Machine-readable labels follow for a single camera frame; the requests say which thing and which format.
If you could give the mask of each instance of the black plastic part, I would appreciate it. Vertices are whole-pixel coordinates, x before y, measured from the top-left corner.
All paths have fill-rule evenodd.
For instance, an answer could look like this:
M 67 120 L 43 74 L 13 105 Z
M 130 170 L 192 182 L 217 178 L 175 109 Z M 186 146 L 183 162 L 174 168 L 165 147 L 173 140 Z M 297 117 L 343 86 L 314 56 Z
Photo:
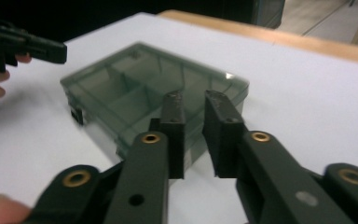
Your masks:
M 120 177 L 124 161 L 112 166 L 110 169 L 101 173 L 101 187 L 103 192 L 113 193 L 116 188 L 118 178 Z
M 241 156 L 264 197 L 262 210 L 257 211 L 251 223 L 313 224 L 315 218 L 320 224 L 353 223 L 269 133 L 246 133 Z
M 82 109 L 71 107 L 71 115 L 79 125 L 84 125 Z
M 323 186 L 338 205 L 358 223 L 358 167 L 347 163 L 329 165 Z
M 29 53 L 31 57 L 51 63 L 65 63 L 67 47 L 15 27 L 0 20 L 0 72 L 5 72 L 5 64 L 17 66 L 15 55 Z
M 214 172 L 220 178 L 236 178 L 237 144 L 247 131 L 243 119 L 225 94 L 206 91 L 205 96 L 202 133 L 211 154 Z
M 244 176 L 246 178 L 246 181 L 244 178 L 237 179 L 236 183 L 242 206 L 250 223 L 261 223 L 260 218 L 262 217 L 265 199 L 249 169 L 241 160 L 239 164 L 241 166 L 239 176 Z
M 149 123 L 149 132 L 158 132 L 159 119 L 151 119 Z
M 99 184 L 99 172 L 94 167 L 77 165 L 64 170 L 44 191 L 23 224 L 88 223 L 86 220 L 94 217 L 92 207 L 101 200 Z
M 103 224 L 167 223 L 168 139 L 139 134 L 131 147 Z
M 164 95 L 159 131 L 167 135 L 170 160 L 170 179 L 185 177 L 185 111 L 181 91 Z

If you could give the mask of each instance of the black object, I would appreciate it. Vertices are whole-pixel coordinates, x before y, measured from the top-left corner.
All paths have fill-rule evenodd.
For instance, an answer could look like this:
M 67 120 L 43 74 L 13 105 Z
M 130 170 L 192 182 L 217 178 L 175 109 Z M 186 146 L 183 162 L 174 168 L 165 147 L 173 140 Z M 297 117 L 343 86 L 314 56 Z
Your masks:
M 102 174 L 85 165 L 59 174 L 22 224 L 167 223 L 168 178 L 183 176 L 182 153 L 169 157 L 172 142 L 183 141 L 181 101 L 179 91 L 166 95 L 161 119 L 135 138 L 125 161 Z M 164 120 L 179 125 L 166 132 Z M 249 132 L 217 91 L 206 91 L 203 133 L 215 173 L 238 179 L 250 223 L 358 223 L 358 167 L 333 164 L 324 176 L 305 170 L 274 136 Z
M 238 179 L 250 223 L 358 223 L 358 167 L 333 164 L 324 176 L 305 170 L 274 136 L 248 132 L 220 92 L 206 92 L 205 118 L 215 172 Z
M 17 66 L 16 54 L 25 55 L 51 63 L 65 63 L 67 47 L 63 43 L 30 35 L 13 24 L 0 20 L 0 72 L 5 64 Z
M 64 42 L 139 12 L 169 9 L 275 28 L 283 6 L 284 0 L 0 0 L 0 19 Z

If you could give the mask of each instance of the transparent organizer box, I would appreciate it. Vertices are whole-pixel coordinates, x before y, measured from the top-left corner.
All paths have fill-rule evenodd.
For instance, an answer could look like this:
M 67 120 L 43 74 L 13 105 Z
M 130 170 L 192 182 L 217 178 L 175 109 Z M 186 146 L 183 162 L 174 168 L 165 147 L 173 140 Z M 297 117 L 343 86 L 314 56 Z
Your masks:
M 125 160 L 138 133 L 159 118 L 162 97 L 181 90 L 186 115 L 187 168 L 205 150 L 201 130 L 205 91 L 221 91 L 242 111 L 249 83 L 227 72 L 136 43 L 61 80 L 73 117 L 96 124 Z

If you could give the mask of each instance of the white table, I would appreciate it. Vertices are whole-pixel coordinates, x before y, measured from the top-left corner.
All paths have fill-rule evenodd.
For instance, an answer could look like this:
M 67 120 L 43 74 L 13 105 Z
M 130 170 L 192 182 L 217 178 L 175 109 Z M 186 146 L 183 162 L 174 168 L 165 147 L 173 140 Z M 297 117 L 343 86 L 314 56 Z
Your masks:
M 63 169 L 113 165 L 71 119 L 60 79 L 138 41 L 248 79 L 248 128 L 274 134 L 304 167 L 358 165 L 358 63 L 141 13 L 67 42 L 65 65 L 8 68 L 0 193 L 32 206 Z M 169 223 L 244 223 L 234 183 L 214 178 L 204 154 L 171 186 Z

